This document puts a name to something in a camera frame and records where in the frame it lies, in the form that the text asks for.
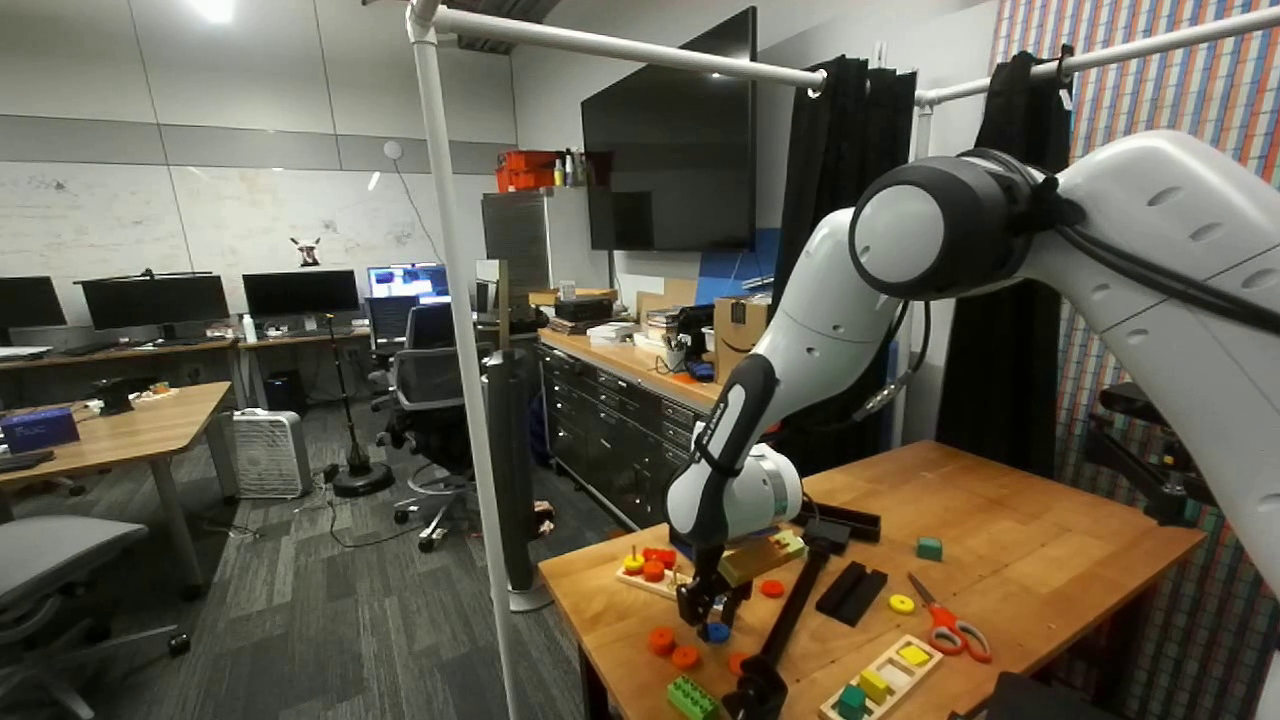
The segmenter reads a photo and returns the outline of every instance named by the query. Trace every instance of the metal pole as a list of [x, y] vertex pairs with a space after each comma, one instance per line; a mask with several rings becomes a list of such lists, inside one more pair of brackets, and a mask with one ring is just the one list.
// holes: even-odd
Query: metal pole
[[692, 73], [723, 73], [744, 80], [771, 80], [771, 83], [799, 83], [820, 87], [828, 73], [794, 73], [778, 65], [756, 65], [756, 61], [731, 61], [731, 55], [709, 55], [687, 48], [664, 48], [664, 44], [639, 44], [624, 35], [601, 35], [601, 33], [575, 33], [575, 29], [550, 29], [550, 26], [525, 26], [503, 18], [479, 18], [479, 14], [455, 14], [441, 3], [435, 29], [472, 33], [489, 40], [512, 40], [512, 44], [542, 44], [542, 48], [569, 48], [589, 55], [620, 55], [639, 65], [664, 65], [664, 68], [692, 68]]
[[418, 26], [433, 7], [411, 0], [402, 3], [402, 29], [411, 40], [411, 65], [414, 65], [414, 98], [427, 129], [427, 162], [435, 176], [435, 199], [441, 199], [441, 228], [443, 228], [443, 269], [450, 283], [450, 335], [459, 357], [459, 380], [465, 380], [465, 409], [469, 409], [469, 445], [472, 445], [472, 471], [475, 471], [475, 498], [479, 498], [479, 540], [482, 540], [482, 569], [489, 569], [489, 600], [492, 600], [492, 629], [494, 629], [494, 665], [503, 680], [503, 703], [516, 720], [516, 684], [512, 684], [512, 650], [508, 650], [508, 581], [503, 581], [503, 533], [494, 513], [494, 484], [492, 484], [492, 445], [489, 445], [489, 413], [479, 394], [479, 352], [472, 334], [472, 277], [475, 269], [465, 269], [459, 251], [459, 228], [455, 228], [455, 188], [450, 188], [450, 150], [447, 150], [447, 120], [443, 120], [443, 83], [441, 83], [441, 55], [435, 55], [435, 33]]
[[[1258, 7], [1258, 14], [1244, 14], [1244, 18], [1225, 18], [1225, 19], [1197, 26], [1197, 29], [1174, 29], [1174, 33], [1164, 33], [1164, 35], [1143, 35], [1143, 40], [1098, 48], [1098, 52], [1084, 52], [1084, 55], [1066, 55], [1065, 65], [1036, 65], [1033, 77], [1084, 73], [1084, 68], [1121, 65], [1121, 61], [1130, 61], [1130, 55], [1156, 55], [1156, 52], [1170, 52], [1170, 48], [1186, 48], [1186, 44], [1209, 44], [1209, 40], [1220, 40], [1220, 35], [1244, 35], [1244, 33], [1276, 29], [1276, 26], [1280, 26], [1280, 3], [1276, 7]], [[930, 87], [930, 91], [920, 91], [914, 105], [942, 105], [942, 101], [955, 101], [955, 98], [981, 98], [983, 87], [986, 87], [986, 80]]]

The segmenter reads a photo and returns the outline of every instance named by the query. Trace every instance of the computer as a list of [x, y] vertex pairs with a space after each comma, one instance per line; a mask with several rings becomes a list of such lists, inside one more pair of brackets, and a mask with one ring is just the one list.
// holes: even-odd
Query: computer
[[223, 282], [208, 274], [148, 274], [80, 282], [93, 328], [155, 323], [162, 345], [199, 342], [208, 323], [223, 323]]
[[357, 274], [252, 274], [245, 277], [245, 305], [254, 321], [317, 321], [359, 311]]
[[46, 345], [13, 345], [9, 328], [63, 323], [50, 277], [0, 277], [0, 361], [45, 357]]

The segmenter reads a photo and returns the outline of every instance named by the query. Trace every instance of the television screen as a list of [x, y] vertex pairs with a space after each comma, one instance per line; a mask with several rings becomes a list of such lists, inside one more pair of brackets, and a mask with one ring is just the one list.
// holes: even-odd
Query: television screen
[[[756, 55], [756, 7], [682, 48]], [[579, 105], [591, 247], [714, 251], [756, 232], [756, 83], [639, 68]]]
[[46, 277], [0, 277], [0, 328], [63, 323], [63, 308]]
[[80, 289], [93, 328], [228, 321], [220, 277], [105, 277]]
[[254, 274], [245, 277], [252, 317], [359, 311], [357, 274]]
[[372, 264], [366, 296], [447, 296], [443, 264]]

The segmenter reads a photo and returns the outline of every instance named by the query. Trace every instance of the desk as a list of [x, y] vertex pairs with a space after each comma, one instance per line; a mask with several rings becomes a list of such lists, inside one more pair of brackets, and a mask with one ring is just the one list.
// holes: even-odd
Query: desk
[[[241, 371], [236, 371], [241, 409], [266, 409], [259, 352], [305, 352], [305, 350], [340, 350], [340, 345], [372, 350], [372, 335], [366, 334], [289, 334], [289, 335], [259, 335], [252, 345], [241, 342]], [[346, 388], [334, 388], [334, 394], [357, 395], [357, 371], [346, 371], [346, 361], [340, 361], [340, 370]]]
[[[902, 574], [914, 574], [939, 600], [981, 624], [997, 650], [997, 665], [942, 662], [895, 708], [895, 715], [942, 720], [950, 712], [981, 712], [998, 672], [1026, 676], [1043, 670], [1117, 609], [1137, 600], [1198, 540], [1193, 530], [1161, 530], [1128, 504], [942, 445], [907, 445], [843, 466], [812, 478], [803, 489], [820, 504], [877, 513], [884, 523], [881, 543], [852, 543], [824, 569], [815, 595], [848, 562], [888, 574], [888, 590], [856, 629], [812, 614], [809, 600], [778, 665], [789, 680], [783, 715], [803, 720], [895, 638], [928, 638], [925, 614], [895, 615], [884, 609], [888, 591], [907, 591]], [[914, 562], [914, 535], [939, 535], [949, 562]], [[644, 641], [659, 624], [674, 629], [679, 643], [692, 643], [692, 634], [679, 624], [674, 600], [627, 590], [611, 576], [624, 554], [664, 540], [664, 530], [644, 530], [540, 564], [579, 641], [585, 693], [596, 708], [606, 693], [624, 715], [670, 715], [664, 708], [664, 684], [679, 672], [652, 657]], [[792, 590], [799, 564], [771, 576]], [[751, 595], [739, 609], [728, 654], [756, 657], [776, 614], [776, 600]], [[731, 693], [721, 654], [723, 650], [709, 650], [702, 665], [692, 672], [714, 700]]]
[[596, 365], [611, 378], [624, 378], [664, 401], [674, 401], [692, 413], [709, 413], [721, 395], [721, 386], [700, 386], [674, 371], [659, 371], [657, 357], [644, 357], [635, 345], [591, 345], [589, 335], [540, 334], [540, 342], [557, 352], [569, 352], [585, 365]]
[[190, 543], [190, 530], [182, 519], [182, 508], [171, 489], [171, 455], [188, 451], [199, 435], [208, 435], [211, 468], [223, 489], [223, 498], [236, 498], [236, 468], [228, 455], [228, 435], [214, 420], [214, 409], [223, 403], [230, 386], [188, 386], [177, 388], [171, 395], [155, 395], [137, 403], [133, 413], [120, 418], [86, 418], [77, 413], [80, 442], [77, 445], [56, 445], [50, 461], [22, 468], [22, 471], [2, 471], [0, 494], [16, 494], [22, 484], [56, 481], [56, 478], [83, 478], [96, 468], [113, 466], [148, 466], [159, 508], [171, 533], [171, 543], [179, 562], [188, 564], [190, 591], [205, 590], [205, 569]]
[[32, 357], [32, 361], [0, 361], [0, 371], [45, 371], [45, 370], [77, 370], [77, 365], [137, 365], [153, 357], [205, 357], [205, 352], [230, 352], [236, 342], [199, 342], [199, 345], [133, 345], [133, 350], [100, 350], [83, 357]]

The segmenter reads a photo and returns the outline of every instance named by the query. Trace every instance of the white wall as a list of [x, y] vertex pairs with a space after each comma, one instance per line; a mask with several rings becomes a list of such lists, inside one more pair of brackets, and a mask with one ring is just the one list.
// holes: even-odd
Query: white wall
[[[687, 35], [721, 26], [746, 7], [744, 0], [558, 0], [546, 26], [611, 33], [657, 44], [682, 44]], [[997, 0], [756, 0], [760, 7], [760, 61], [783, 68], [809, 68], [831, 55], [868, 55], [870, 65], [920, 73], [914, 87], [949, 87], [992, 73], [992, 29]], [[620, 80], [635, 65], [596, 61], [546, 48], [516, 48], [516, 137], [525, 150], [579, 150], [579, 101]], [[914, 151], [958, 151], [981, 129], [981, 98], [914, 112]], [[778, 228], [783, 169], [789, 169], [789, 123], [792, 87], [760, 83], [760, 179], [756, 179], [756, 224]], [[646, 256], [620, 251], [620, 296], [635, 289], [659, 289], [659, 277], [697, 277], [697, 256]], [[949, 345], [950, 308], [937, 308], [937, 335], [928, 365], [907, 395], [902, 435], [930, 435], [939, 365]]]
[[[503, 55], [443, 48], [459, 232], [512, 150]], [[441, 262], [435, 183], [400, 3], [241, 0], [230, 26], [188, 0], [0, 3], [0, 274], [328, 269]]]

